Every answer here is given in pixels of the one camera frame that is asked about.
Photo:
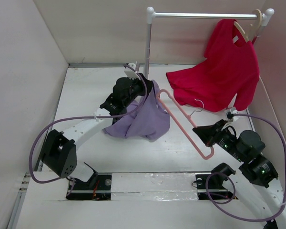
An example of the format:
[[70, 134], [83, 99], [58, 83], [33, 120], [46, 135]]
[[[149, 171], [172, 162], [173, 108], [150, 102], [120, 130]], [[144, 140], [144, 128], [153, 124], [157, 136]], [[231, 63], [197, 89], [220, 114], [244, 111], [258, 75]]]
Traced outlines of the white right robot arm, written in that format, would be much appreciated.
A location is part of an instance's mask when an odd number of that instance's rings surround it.
[[[279, 174], [263, 153], [264, 142], [252, 130], [244, 130], [240, 135], [232, 127], [235, 115], [228, 120], [220, 120], [209, 126], [196, 126], [193, 132], [206, 147], [217, 144], [240, 162], [241, 174], [237, 174], [227, 163], [216, 166], [204, 181], [210, 201], [223, 213], [235, 219], [260, 223], [265, 229], [286, 229], [286, 142], [283, 135], [274, 127], [281, 139], [284, 151], [285, 187], [279, 184]], [[221, 203], [213, 201], [214, 189], [225, 186], [251, 211], [254, 219], [233, 215], [221, 208]]]

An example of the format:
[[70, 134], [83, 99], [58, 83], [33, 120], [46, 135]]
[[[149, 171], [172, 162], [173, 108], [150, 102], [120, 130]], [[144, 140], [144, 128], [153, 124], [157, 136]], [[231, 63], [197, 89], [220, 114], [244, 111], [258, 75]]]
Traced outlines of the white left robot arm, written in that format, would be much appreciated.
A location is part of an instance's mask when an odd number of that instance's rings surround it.
[[77, 184], [92, 189], [98, 173], [88, 164], [77, 160], [77, 150], [103, 129], [112, 126], [127, 112], [138, 96], [148, 96], [154, 84], [142, 79], [119, 78], [112, 93], [100, 105], [91, 119], [84, 119], [64, 131], [51, 130], [40, 152], [41, 161], [59, 178], [74, 178]]

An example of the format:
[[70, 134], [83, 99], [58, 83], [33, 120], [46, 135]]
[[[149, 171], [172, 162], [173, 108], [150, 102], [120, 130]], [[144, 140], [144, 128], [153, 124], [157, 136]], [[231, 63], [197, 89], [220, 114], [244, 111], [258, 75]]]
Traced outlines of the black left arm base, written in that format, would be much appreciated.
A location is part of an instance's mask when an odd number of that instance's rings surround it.
[[67, 200], [111, 200], [112, 173], [94, 174], [87, 182], [75, 178], [68, 178]]

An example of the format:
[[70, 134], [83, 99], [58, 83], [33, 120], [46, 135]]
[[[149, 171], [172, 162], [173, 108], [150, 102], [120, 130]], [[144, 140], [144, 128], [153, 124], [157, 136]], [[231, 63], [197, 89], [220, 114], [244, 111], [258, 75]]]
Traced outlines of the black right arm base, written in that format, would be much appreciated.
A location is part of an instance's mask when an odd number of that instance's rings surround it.
[[[195, 173], [195, 180], [192, 181], [191, 185], [197, 190], [198, 200], [209, 200], [209, 197], [206, 192], [206, 180], [208, 176], [214, 172], [221, 172], [228, 177], [230, 175], [236, 174], [236, 171], [226, 163], [219, 164], [211, 171]], [[224, 188], [224, 181], [228, 181], [228, 179], [223, 177], [222, 175], [214, 175], [209, 179], [208, 187], [212, 199], [228, 201], [233, 197], [233, 193], [230, 192], [228, 189]]]

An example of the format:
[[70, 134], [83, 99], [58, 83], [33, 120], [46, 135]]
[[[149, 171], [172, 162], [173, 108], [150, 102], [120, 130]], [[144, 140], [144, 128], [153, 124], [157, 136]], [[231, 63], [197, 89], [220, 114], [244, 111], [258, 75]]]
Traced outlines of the purple t shirt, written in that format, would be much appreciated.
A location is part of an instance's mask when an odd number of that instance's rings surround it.
[[133, 101], [127, 107], [127, 111], [132, 113], [122, 117], [110, 127], [103, 129], [105, 134], [123, 139], [142, 137], [155, 141], [169, 131], [170, 115], [156, 98], [157, 93], [160, 91], [158, 83], [155, 80], [152, 80], [152, 82], [153, 88], [144, 104], [137, 108], [139, 103]]

